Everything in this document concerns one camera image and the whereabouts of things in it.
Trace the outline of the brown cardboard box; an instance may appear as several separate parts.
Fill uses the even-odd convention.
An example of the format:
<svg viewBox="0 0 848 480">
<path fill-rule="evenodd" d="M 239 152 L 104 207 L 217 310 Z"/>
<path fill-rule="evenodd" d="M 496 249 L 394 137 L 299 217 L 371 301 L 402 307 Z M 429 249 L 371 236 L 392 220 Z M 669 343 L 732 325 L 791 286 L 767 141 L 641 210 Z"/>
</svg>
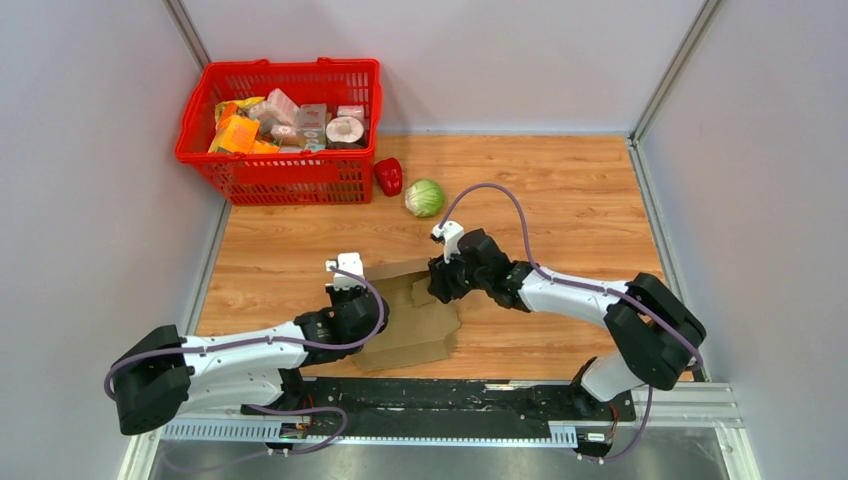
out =
<svg viewBox="0 0 848 480">
<path fill-rule="evenodd" d="M 365 278 L 389 306 L 386 328 L 352 356 L 363 372 L 444 360 L 457 343 L 461 326 L 457 307 L 444 304 L 428 292 L 427 258 L 365 268 Z"/>
</svg>

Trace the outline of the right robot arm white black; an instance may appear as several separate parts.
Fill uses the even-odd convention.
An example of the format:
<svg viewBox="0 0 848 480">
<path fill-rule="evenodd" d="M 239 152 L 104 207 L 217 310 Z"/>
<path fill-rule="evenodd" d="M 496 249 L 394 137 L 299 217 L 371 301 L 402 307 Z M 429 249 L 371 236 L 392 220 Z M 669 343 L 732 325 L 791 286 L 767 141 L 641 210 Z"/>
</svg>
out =
<svg viewBox="0 0 848 480">
<path fill-rule="evenodd" d="M 510 259 L 484 230 L 449 221 L 431 239 L 442 245 L 428 262 L 429 293 L 443 303 L 483 291 L 497 305 L 551 313 L 605 328 L 616 350 L 588 360 L 570 382 L 568 403 L 578 416 L 598 417 L 618 395 L 640 386 L 670 391 L 700 365 L 707 332 L 656 276 L 601 281 L 557 273 Z"/>
</svg>

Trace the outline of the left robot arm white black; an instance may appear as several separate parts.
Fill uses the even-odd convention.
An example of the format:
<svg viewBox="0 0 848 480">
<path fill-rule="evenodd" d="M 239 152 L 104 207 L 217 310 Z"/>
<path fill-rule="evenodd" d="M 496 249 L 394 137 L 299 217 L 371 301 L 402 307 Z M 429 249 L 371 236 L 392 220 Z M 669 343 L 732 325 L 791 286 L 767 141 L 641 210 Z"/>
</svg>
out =
<svg viewBox="0 0 848 480">
<path fill-rule="evenodd" d="M 304 405 L 299 369 L 359 352 L 388 324 L 390 307 L 367 287 L 327 291 L 331 304 L 264 330 L 219 337 L 182 336 L 174 325 L 154 328 L 118 360 L 105 390 L 119 430 L 155 430 L 179 415 L 237 407 L 291 415 Z"/>
</svg>

